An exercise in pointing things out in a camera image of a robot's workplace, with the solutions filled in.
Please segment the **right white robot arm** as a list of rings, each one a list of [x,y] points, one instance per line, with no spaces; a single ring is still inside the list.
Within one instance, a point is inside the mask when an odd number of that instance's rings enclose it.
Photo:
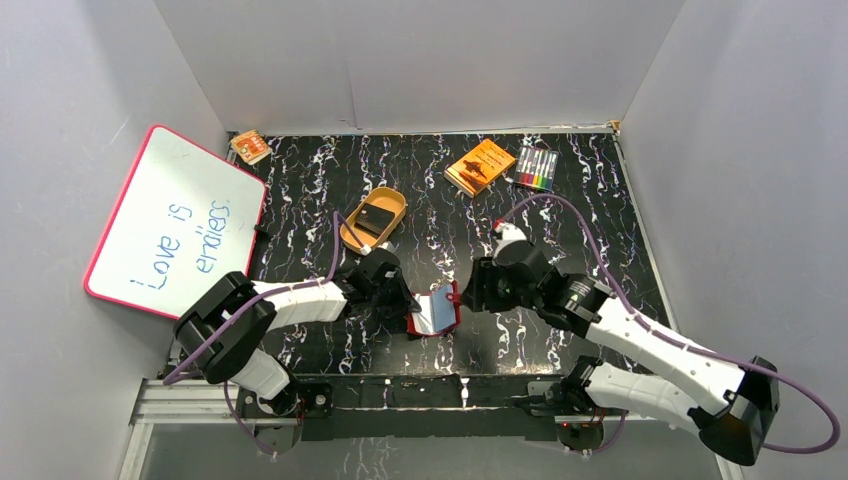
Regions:
[[[626,307],[585,274],[563,274],[527,240],[474,260],[461,301],[492,313],[524,307],[555,329],[611,348],[649,369],[633,374],[587,360],[563,387],[577,414],[596,406],[629,410],[694,433],[716,455],[752,466],[779,409],[773,364],[741,364],[691,342]]]

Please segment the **stack of black credit cards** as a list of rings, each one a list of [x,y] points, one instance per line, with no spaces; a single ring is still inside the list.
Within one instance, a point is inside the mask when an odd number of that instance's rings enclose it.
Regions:
[[[395,213],[385,208],[365,203],[355,216],[355,226],[374,238],[379,238],[395,219]]]

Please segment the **red card holder wallet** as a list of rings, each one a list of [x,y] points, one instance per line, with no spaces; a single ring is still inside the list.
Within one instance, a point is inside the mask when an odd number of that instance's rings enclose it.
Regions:
[[[413,300],[420,310],[407,315],[407,333],[415,337],[437,337],[461,324],[461,294],[456,281],[429,293],[417,293]]]

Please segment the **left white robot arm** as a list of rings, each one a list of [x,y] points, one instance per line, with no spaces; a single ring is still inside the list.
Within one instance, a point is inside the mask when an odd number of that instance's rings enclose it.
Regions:
[[[301,388],[282,361],[261,349],[262,340],[283,327],[334,322],[359,304],[387,319],[421,310],[397,256],[376,248],[357,263],[300,283],[262,283],[230,272],[180,317],[174,336],[208,383],[234,383],[271,414],[286,416],[297,407]]]

